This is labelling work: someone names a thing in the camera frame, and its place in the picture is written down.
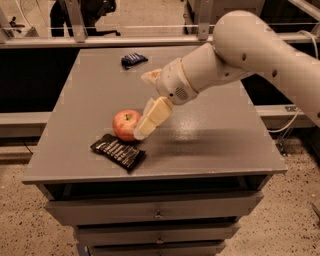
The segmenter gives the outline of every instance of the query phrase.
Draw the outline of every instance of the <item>speckled floor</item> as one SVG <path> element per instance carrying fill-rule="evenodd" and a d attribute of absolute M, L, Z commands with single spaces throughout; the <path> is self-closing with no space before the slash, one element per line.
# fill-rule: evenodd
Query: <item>speckled floor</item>
<path fill-rule="evenodd" d="M 320 207 L 320 167 L 300 136 L 289 137 L 285 149 L 288 172 L 273 176 L 219 256 L 320 255 L 319 219 L 311 207 Z M 28 154 L 23 145 L 1 147 L 0 156 L 11 160 L 0 165 L 0 255 L 78 255 L 72 228 L 44 210 L 46 198 L 35 186 L 21 183 Z"/>

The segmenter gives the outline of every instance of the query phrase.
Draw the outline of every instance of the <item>table top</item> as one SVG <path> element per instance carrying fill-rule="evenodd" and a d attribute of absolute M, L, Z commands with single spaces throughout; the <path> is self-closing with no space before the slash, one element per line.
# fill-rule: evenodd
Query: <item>table top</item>
<path fill-rule="evenodd" d="M 155 88 L 140 76 L 183 57 L 196 46 L 81 50 L 24 174 L 25 184 L 105 182 L 285 172 L 286 166 L 241 82 L 211 87 L 175 106 L 173 115 L 136 146 L 146 158 L 131 173 L 93 153 L 114 134 L 124 109 L 142 113 Z M 121 57 L 138 52 L 149 61 L 130 70 Z"/>

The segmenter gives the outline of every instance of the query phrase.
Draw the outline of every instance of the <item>gray surface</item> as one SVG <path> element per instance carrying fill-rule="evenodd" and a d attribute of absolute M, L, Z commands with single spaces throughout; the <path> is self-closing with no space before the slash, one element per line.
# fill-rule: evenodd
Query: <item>gray surface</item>
<path fill-rule="evenodd" d="M 186 241 L 224 240 L 240 228 L 238 223 L 197 223 L 173 225 L 140 225 L 138 227 L 111 227 L 76 230 L 75 236 L 87 246 L 123 244 L 161 244 Z"/>
<path fill-rule="evenodd" d="M 195 220 L 249 215 L 262 198 L 262 192 L 245 191 L 170 194 L 122 199 L 49 201 L 46 210 L 60 224 L 67 226 Z"/>
<path fill-rule="evenodd" d="M 112 131 L 123 109 L 142 112 L 157 93 L 140 76 L 194 47 L 82 50 L 25 172 L 24 183 L 161 179 L 283 172 L 284 161 L 240 82 L 210 88 L 138 144 L 147 157 L 128 174 L 90 145 Z M 149 58 L 132 70 L 121 56 Z"/>
<path fill-rule="evenodd" d="M 157 245 L 137 245 L 123 247 L 90 248 L 94 256 L 212 256 L 225 247 L 224 242 L 204 241 L 197 243 L 169 243 Z"/>

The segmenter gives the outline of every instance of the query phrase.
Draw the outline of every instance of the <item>drawer handle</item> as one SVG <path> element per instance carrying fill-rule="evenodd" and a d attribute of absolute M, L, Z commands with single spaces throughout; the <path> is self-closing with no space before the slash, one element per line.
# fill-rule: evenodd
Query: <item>drawer handle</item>
<path fill-rule="evenodd" d="M 164 218 L 164 216 L 160 213 L 160 210 L 157 210 L 156 215 L 154 215 L 154 218 L 156 220 L 162 220 Z"/>
<path fill-rule="evenodd" d="M 156 241 L 156 244 L 164 244 L 164 241 L 159 237 Z"/>

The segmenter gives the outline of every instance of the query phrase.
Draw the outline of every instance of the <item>black wrapper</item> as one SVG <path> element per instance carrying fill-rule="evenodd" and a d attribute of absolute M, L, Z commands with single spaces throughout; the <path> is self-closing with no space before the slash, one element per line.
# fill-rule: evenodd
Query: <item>black wrapper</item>
<path fill-rule="evenodd" d="M 145 151 L 126 143 L 119 138 L 106 134 L 91 145 L 91 149 L 106 156 L 127 171 L 132 171 L 144 158 Z"/>

